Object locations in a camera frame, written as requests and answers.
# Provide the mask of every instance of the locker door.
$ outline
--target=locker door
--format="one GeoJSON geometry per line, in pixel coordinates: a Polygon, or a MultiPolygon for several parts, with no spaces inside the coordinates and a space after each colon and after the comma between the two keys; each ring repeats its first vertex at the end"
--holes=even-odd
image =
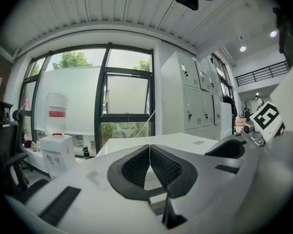
{"type": "Polygon", "coordinates": [[[210,92],[202,91],[202,103],[203,103],[203,126],[210,126],[214,124],[214,110],[213,99],[210,92]]]}
{"type": "Polygon", "coordinates": [[[207,75],[209,79],[209,91],[211,93],[216,93],[216,79],[215,79],[215,73],[212,70],[207,70],[207,75]]]}
{"type": "Polygon", "coordinates": [[[215,85],[215,87],[214,87],[215,92],[214,93],[217,94],[217,95],[219,95],[219,96],[223,96],[223,91],[221,89],[220,79],[219,79],[218,74],[215,73],[215,72],[214,72],[214,80],[215,80],[215,83],[214,83],[214,85],[215,85]]]}
{"type": "Polygon", "coordinates": [[[220,99],[219,96],[213,95],[214,100],[214,117],[215,117],[215,125],[219,124],[221,121],[221,114],[220,114],[220,99]]]}
{"type": "Polygon", "coordinates": [[[203,67],[199,62],[197,62],[196,65],[197,65],[197,71],[199,73],[201,89],[205,91],[210,91],[210,81],[209,81],[207,69],[203,67]]]}
{"type": "Polygon", "coordinates": [[[178,54],[178,60],[183,84],[200,88],[199,77],[194,60],[180,53],[178,54]]]}
{"type": "Polygon", "coordinates": [[[202,95],[201,91],[184,87],[185,92],[185,129],[194,129],[203,126],[202,122],[202,95]]]}

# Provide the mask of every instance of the red label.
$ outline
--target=red label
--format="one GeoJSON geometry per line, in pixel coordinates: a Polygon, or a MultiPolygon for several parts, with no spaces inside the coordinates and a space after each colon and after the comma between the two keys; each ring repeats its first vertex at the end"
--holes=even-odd
{"type": "Polygon", "coordinates": [[[49,111],[49,117],[65,117],[65,112],[49,111]]]}

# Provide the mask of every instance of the railing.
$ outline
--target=railing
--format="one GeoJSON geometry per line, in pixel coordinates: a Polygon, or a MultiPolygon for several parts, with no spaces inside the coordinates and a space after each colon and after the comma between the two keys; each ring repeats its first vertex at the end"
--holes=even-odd
{"type": "Polygon", "coordinates": [[[289,66],[286,61],[270,65],[265,68],[257,69],[255,71],[246,73],[241,76],[235,77],[238,87],[249,83],[257,82],[260,80],[265,80],[268,78],[273,78],[275,76],[280,76],[289,72],[289,66]]]}

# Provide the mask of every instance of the cardboard box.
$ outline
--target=cardboard box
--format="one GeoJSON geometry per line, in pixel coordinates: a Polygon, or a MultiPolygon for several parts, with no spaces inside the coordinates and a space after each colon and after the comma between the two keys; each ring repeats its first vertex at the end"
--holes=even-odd
{"type": "Polygon", "coordinates": [[[56,179],[76,166],[72,136],[46,136],[40,139],[40,144],[43,160],[51,179],[56,179]]]}
{"type": "Polygon", "coordinates": [[[246,123],[246,118],[240,118],[240,116],[237,116],[235,118],[235,126],[244,126],[246,123]]]}

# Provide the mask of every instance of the ceiling light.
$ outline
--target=ceiling light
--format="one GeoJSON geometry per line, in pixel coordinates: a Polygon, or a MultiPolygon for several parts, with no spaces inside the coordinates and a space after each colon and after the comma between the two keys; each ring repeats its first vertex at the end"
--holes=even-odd
{"type": "Polygon", "coordinates": [[[246,46],[242,46],[242,47],[240,48],[240,51],[241,51],[241,52],[246,51],[246,46]]]}
{"type": "Polygon", "coordinates": [[[276,35],[278,35],[278,31],[272,31],[271,33],[270,33],[270,37],[272,38],[272,37],[275,37],[276,35]]]}

